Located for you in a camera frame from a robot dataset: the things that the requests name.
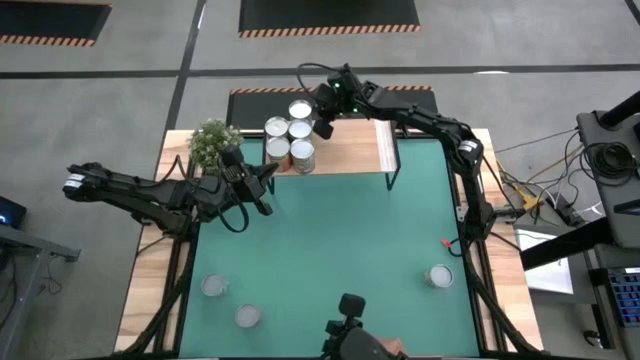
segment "can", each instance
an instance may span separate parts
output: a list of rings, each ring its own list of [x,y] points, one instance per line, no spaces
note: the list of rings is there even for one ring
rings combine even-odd
[[[289,137],[292,141],[297,139],[309,139],[313,132],[313,126],[307,120],[296,119],[289,125]]]
[[[289,122],[282,116],[274,116],[264,124],[264,132],[268,138],[285,136],[289,130]]]
[[[311,111],[313,108],[306,100],[296,100],[289,105],[289,115],[293,120],[311,121]]]
[[[262,320],[262,312],[257,307],[246,304],[236,310],[236,325],[241,328],[252,328]]]
[[[220,275],[209,275],[202,279],[202,292],[206,296],[222,296],[227,292],[227,280]]]
[[[453,271],[447,265],[435,265],[424,273],[424,282],[432,288],[447,288],[453,284]]]
[[[309,174],[316,168],[315,148],[308,139],[298,139],[291,143],[293,168],[300,174]]]
[[[286,172],[291,169],[291,145],[284,137],[275,137],[267,140],[266,152],[269,163],[278,163],[277,172]]]

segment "green plant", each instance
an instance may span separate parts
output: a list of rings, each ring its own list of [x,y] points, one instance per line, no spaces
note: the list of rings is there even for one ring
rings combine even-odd
[[[227,127],[224,120],[209,119],[194,131],[189,143],[191,160],[208,174],[218,172],[220,152],[229,145],[239,146],[244,141],[238,129]]]

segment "wooden table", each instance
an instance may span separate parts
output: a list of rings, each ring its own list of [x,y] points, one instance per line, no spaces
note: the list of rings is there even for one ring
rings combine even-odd
[[[496,164],[489,131],[487,129],[474,129],[473,132],[484,144],[485,157],[493,169],[497,171],[498,166]],[[167,132],[162,147],[156,179],[160,179],[166,174],[176,155],[180,155],[183,161],[186,162],[189,158],[188,140],[191,137],[191,133],[192,131]],[[370,158],[373,159],[372,162],[380,161],[379,158],[375,156],[371,156]],[[181,176],[179,172],[175,172],[170,178],[180,179]],[[506,201],[500,192],[499,186],[501,186],[501,184],[496,182],[486,165],[483,165],[482,168],[482,179],[487,201],[494,207],[504,206]],[[460,199],[464,203],[464,193],[460,193]],[[510,225],[496,223],[493,227],[493,232],[515,243],[514,231]],[[145,227],[141,235],[140,247],[151,243],[161,236],[160,231],[155,226]],[[181,251],[181,255],[186,256],[187,251],[184,248],[189,245],[182,244],[182,246],[184,251]],[[165,240],[146,250],[143,255],[136,260],[115,344],[115,351],[124,350],[133,343],[159,308],[162,301],[171,247],[171,240]],[[503,244],[498,239],[493,238],[493,236],[487,239],[486,247],[500,306],[529,343],[538,349],[542,349],[542,340],[518,252],[506,244]],[[477,249],[474,247],[471,251],[474,255],[474,260],[477,261]],[[185,257],[182,256],[179,266],[180,269],[184,266],[184,260]],[[480,267],[476,265],[476,269],[478,273],[481,274]],[[170,349],[173,344],[178,304],[179,301],[176,302],[168,321],[165,336],[165,347],[167,349]],[[493,335],[491,315],[482,304],[481,313],[487,337],[487,349],[497,349]]]

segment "concrete floor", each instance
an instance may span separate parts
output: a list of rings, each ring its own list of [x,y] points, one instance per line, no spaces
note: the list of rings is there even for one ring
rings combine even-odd
[[[112,3],[94,48],[3,45],[0,72],[178,70],[196,1]],[[416,34],[242,40],[239,1],[208,0],[191,68],[290,68],[303,61],[378,67],[640,64],[640,26],[624,0],[416,4],[423,25]],[[577,113],[607,109],[640,84],[640,72],[366,78],[433,86],[440,111],[489,128],[496,149],[575,127]],[[0,81],[0,194],[29,208],[28,232],[83,249],[76,264],[54,263],[65,288],[56,296],[40,296],[21,358],[70,359],[113,349],[140,226],[108,205],[66,200],[65,167],[99,161],[150,177],[175,84],[173,78]],[[189,79],[176,128],[224,117],[231,89],[278,86],[297,83],[293,77]],[[499,159],[525,178],[560,158],[567,138],[504,152]],[[580,187],[576,208],[599,201],[585,176],[574,183]],[[574,195],[566,185],[562,193]],[[588,327],[585,315],[565,310],[536,305],[547,350],[620,358],[619,352],[593,352],[580,335]]]

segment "white paper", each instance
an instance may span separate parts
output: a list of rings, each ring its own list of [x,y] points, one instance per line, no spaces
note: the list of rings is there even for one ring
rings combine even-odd
[[[517,229],[516,238],[521,250],[556,238],[555,235]],[[569,261],[563,258],[524,273],[531,289],[573,294],[573,283],[569,272]]]

